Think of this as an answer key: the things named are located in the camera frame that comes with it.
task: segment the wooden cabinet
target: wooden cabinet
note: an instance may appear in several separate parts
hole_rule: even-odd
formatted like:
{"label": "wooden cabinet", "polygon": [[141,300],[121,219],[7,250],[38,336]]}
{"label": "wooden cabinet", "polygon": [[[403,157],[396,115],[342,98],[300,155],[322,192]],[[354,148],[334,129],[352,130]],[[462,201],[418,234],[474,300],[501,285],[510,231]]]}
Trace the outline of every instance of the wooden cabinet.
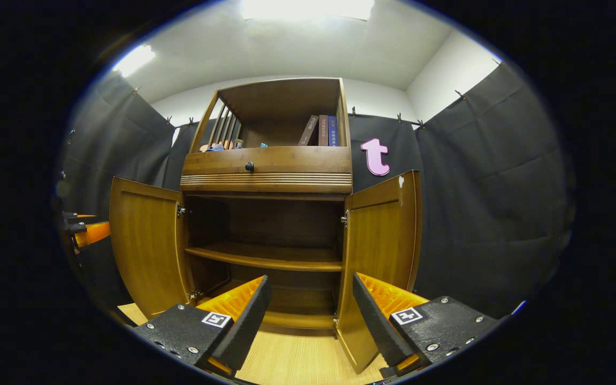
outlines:
{"label": "wooden cabinet", "polygon": [[[212,105],[217,98],[243,122],[242,132],[257,131],[245,138],[269,138],[274,129],[262,128],[264,121],[298,121],[296,114],[304,126],[311,114],[341,114],[340,136],[350,138],[339,79],[254,83],[218,90]],[[271,102],[279,110],[268,108]],[[298,142],[303,127],[286,127]],[[278,137],[282,143],[289,135]],[[333,329],[360,373],[377,349],[353,299],[352,276],[413,287],[421,236],[418,172],[351,194],[350,141],[205,153],[198,141],[187,156],[181,192],[113,180],[113,251],[135,304],[152,318],[178,302],[200,304],[267,274],[272,300],[264,323]],[[252,171],[246,163],[254,163]]]}

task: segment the cabinet door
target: cabinet door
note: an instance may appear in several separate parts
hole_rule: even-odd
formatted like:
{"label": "cabinet door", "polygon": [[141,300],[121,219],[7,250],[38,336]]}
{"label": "cabinet door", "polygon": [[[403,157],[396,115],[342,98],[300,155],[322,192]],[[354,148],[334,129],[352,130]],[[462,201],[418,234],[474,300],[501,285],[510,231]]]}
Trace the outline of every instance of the cabinet door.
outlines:
{"label": "cabinet door", "polygon": [[113,254],[127,291],[147,319],[193,290],[184,255],[184,217],[178,191],[113,178],[109,205]]}
{"label": "cabinet door", "polygon": [[377,346],[353,297],[353,273],[412,290],[421,241],[420,175],[409,171],[350,195],[345,209],[336,332],[354,370],[361,373],[376,356]]}

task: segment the ceiling light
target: ceiling light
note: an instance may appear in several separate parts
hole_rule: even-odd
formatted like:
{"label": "ceiling light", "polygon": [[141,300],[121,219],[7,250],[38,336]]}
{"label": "ceiling light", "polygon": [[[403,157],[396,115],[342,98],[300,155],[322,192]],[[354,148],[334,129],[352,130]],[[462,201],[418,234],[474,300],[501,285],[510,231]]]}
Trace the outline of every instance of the ceiling light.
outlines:
{"label": "ceiling light", "polygon": [[374,0],[243,0],[242,16],[244,20],[338,16],[367,21],[372,5]]}
{"label": "ceiling light", "polygon": [[134,71],[137,71],[140,66],[143,66],[150,61],[154,56],[156,56],[156,54],[151,51],[150,45],[139,46],[125,55],[123,59],[118,61],[118,63],[113,66],[113,71],[120,71],[123,78],[127,78],[134,73]]}

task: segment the book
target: book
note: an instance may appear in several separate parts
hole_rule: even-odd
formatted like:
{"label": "book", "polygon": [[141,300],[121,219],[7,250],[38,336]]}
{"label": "book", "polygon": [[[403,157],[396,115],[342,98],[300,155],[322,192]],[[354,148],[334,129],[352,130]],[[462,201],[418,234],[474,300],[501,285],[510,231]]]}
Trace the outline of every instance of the book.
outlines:
{"label": "book", "polygon": [[301,135],[301,140],[298,141],[299,146],[308,146],[311,139],[313,139],[313,134],[315,134],[316,124],[318,124],[318,116],[311,115],[310,119],[308,119],[308,124],[306,124],[306,129],[303,130],[303,135]]}
{"label": "book", "polygon": [[318,122],[320,130],[318,131],[318,146],[327,146],[327,115],[320,115],[320,122]]}
{"label": "book", "polygon": [[339,145],[339,133],[337,132],[337,117],[327,117],[327,134],[329,137],[330,146]]}

